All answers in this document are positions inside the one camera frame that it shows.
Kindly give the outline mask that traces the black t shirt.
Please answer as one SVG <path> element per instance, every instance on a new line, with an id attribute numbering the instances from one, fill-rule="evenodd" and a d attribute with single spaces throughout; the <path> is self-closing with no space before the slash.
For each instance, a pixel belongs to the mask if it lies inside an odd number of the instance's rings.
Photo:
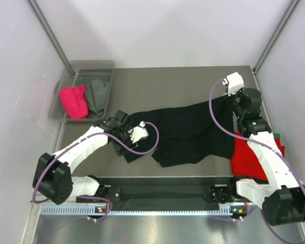
<path id="1" fill-rule="evenodd" d="M 152 153 L 162 167 L 197 164 L 209 155 L 226 159 L 233 156 L 234 138 L 220 130 L 234 131 L 233 113 L 222 97 L 187 107 L 164 108 L 137 112 L 131 115 L 132 124 L 141 121 L 153 123 L 146 126 L 148 137 L 138 142 L 135 151 L 145 152 L 156 145 Z"/>

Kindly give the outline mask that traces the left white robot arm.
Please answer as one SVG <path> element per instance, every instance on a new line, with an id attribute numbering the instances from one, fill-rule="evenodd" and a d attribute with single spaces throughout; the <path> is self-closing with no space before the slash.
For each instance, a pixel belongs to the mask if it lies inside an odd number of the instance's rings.
<path id="1" fill-rule="evenodd" d="M 127 147 L 135 148 L 138 141 L 147 136 L 144 122 L 134 126 L 130 116 L 119 110 L 115 116 L 94 123 L 66 148 L 53 154 L 42 154 L 33 179 L 34 193 L 42 194 L 57 205 L 69 198 L 81 196 L 101 201 L 105 189 L 99 180 L 92 175 L 73 177 L 74 170 L 97 149 L 110 142 L 117 154 L 122 155 Z"/>

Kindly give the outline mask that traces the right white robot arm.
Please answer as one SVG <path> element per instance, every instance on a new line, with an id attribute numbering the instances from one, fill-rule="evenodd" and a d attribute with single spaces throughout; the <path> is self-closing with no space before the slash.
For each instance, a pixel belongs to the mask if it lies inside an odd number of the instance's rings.
<path id="1" fill-rule="evenodd" d="M 269 188 L 240 179 L 227 188 L 233 201 L 245 197 L 261 209 L 271 226 L 305 222 L 305 193 L 283 160 L 268 122 L 260 115 L 262 98 L 255 88 L 239 88 L 225 95 L 237 117 L 237 129 L 261 165 Z"/>

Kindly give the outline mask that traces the grey t shirt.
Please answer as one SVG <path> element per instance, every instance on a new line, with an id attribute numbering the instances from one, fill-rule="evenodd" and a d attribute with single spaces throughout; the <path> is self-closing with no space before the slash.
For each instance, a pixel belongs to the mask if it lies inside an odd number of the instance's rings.
<path id="1" fill-rule="evenodd" d="M 108 95 L 108 83 L 106 80 L 94 79 L 85 86 L 88 118 L 98 119 L 103 116 Z"/>

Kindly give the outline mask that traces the green folded t shirt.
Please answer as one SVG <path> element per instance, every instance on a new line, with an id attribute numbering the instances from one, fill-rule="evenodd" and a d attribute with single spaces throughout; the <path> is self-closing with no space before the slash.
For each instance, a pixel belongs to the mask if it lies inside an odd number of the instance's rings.
<path id="1" fill-rule="evenodd" d="M 280 134 L 279 133 L 273 133 L 274 138 L 280 138 Z"/>

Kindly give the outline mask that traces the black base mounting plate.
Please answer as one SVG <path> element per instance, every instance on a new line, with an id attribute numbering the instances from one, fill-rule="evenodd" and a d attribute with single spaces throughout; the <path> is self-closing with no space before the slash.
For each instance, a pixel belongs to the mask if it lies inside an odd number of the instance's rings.
<path id="1" fill-rule="evenodd" d="M 114 202 L 130 199 L 201 199 L 207 202 L 239 201 L 236 177 L 102 177 L 97 196 Z"/>

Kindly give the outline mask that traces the pink t shirt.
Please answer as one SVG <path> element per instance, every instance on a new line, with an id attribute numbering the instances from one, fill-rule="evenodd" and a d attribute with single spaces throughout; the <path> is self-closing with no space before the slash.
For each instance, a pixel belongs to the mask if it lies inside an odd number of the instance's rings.
<path id="1" fill-rule="evenodd" d="M 88 116 L 84 85 L 63 88 L 59 92 L 59 97 L 69 118 L 83 119 Z"/>

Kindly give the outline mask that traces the red folded t shirt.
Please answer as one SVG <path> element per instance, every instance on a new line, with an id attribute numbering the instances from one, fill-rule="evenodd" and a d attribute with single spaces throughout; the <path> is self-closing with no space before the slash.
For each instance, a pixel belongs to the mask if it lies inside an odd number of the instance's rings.
<path id="1" fill-rule="evenodd" d="M 249 148 L 246 141 L 234 139 L 235 148 L 230 159 L 232 175 L 247 176 L 258 180 L 267 180 L 266 174 L 257 157 Z"/>

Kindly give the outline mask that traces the grey plastic bin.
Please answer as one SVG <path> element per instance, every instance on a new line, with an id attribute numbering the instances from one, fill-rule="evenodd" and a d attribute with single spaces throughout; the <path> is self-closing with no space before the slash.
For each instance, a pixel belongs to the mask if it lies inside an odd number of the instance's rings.
<path id="1" fill-rule="evenodd" d="M 115 62 L 112 60 L 73 60 L 70 61 L 71 68 L 75 75 L 71 75 L 67 69 L 63 70 L 59 82 L 56 84 L 54 97 L 48 112 L 52 120 L 60 122 L 85 122 L 94 123 L 103 121 L 107 114 L 112 83 L 115 74 Z M 97 81 L 101 88 L 106 89 L 105 99 L 102 101 L 102 110 L 98 115 L 92 111 L 84 119 L 70 118 L 63 108 L 59 92 L 64 88 L 86 86 L 91 82 Z"/>

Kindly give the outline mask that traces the right aluminium frame post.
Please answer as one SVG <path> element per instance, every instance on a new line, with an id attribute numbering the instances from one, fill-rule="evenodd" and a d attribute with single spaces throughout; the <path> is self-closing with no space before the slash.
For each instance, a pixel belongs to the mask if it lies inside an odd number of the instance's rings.
<path id="1" fill-rule="evenodd" d="M 289 5 L 284 11 L 283 16 L 280 18 L 279 23 L 276 25 L 273 33 L 271 34 L 265 48 L 263 49 L 260 57 L 258 58 L 255 66 L 252 68 L 253 74 L 257 74 L 261 69 L 262 65 L 264 64 L 265 60 L 267 59 L 268 55 L 270 54 L 271 50 L 275 46 L 276 42 L 278 41 L 280 35 L 284 31 L 285 27 L 287 26 L 290 18 L 294 14 L 295 10 L 298 8 L 300 4 L 300 0 L 292 0 L 289 1 Z"/>

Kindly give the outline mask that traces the aluminium frame post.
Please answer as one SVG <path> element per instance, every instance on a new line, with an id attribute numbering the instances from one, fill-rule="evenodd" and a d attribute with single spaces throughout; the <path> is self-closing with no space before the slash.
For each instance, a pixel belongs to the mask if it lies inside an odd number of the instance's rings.
<path id="1" fill-rule="evenodd" d="M 267 59 L 268 55 L 270 54 L 271 50 L 275 46 L 276 42 L 278 41 L 280 35 L 284 31 L 285 27 L 287 26 L 290 18 L 294 14 L 295 10 L 298 8 L 300 4 L 300 0 L 292 0 L 289 1 L 289 5 L 284 11 L 283 16 L 280 18 L 279 23 L 276 25 L 273 33 L 271 34 L 265 48 L 263 49 L 260 57 L 258 58 L 255 66 L 252 68 L 253 74 L 257 74 L 261 69 L 262 65 L 264 64 L 265 60 Z"/>
<path id="2" fill-rule="evenodd" d="M 33 11 L 35 17 L 37 18 L 39 24 L 41 25 L 42 29 L 44 30 L 48 40 L 52 44 L 52 46 L 53 46 L 54 50 L 56 51 L 58 57 L 62 61 L 64 67 L 67 69 L 67 71 L 69 72 L 69 74 L 71 76 L 75 76 L 75 71 L 71 67 L 70 62 L 67 59 L 67 56 L 65 55 L 61 45 L 58 42 L 58 39 L 56 38 L 53 30 L 51 29 L 45 15 L 43 14 L 43 12 L 42 12 L 40 6 L 38 5 L 37 1 L 36 0 L 26 0 L 26 2 L 29 5 L 29 7 L 31 8 L 31 10 Z"/>

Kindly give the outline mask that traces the left aluminium frame post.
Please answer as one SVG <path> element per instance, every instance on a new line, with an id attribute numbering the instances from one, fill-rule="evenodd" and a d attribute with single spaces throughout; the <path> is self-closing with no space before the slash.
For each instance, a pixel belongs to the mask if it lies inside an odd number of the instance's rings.
<path id="1" fill-rule="evenodd" d="M 67 59 L 67 56 L 65 55 L 61 45 L 58 42 L 58 39 L 56 38 L 53 30 L 51 29 L 45 15 L 43 14 L 43 12 L 42 12 L 40 6 L 38 5 L 37 1 L 36 0 L 26 0 L 26 2 L 29 5 L 29 7 L 31 8 L 31 10 L 33 11 L 35 17 L 37 18 L 39 24 L 41 25 L 42 29 L 44 30 L 48 40 L 52 44 L 52 46 L 53 46 L 54 50 L 56 51 L 58 57 L 62 61 L 64 67 L 67 69 L 67 71 L 69 72 L 69 74 L 71 76 L 75 76 L 75 71 L 71 67 L 70 62 Z"/>

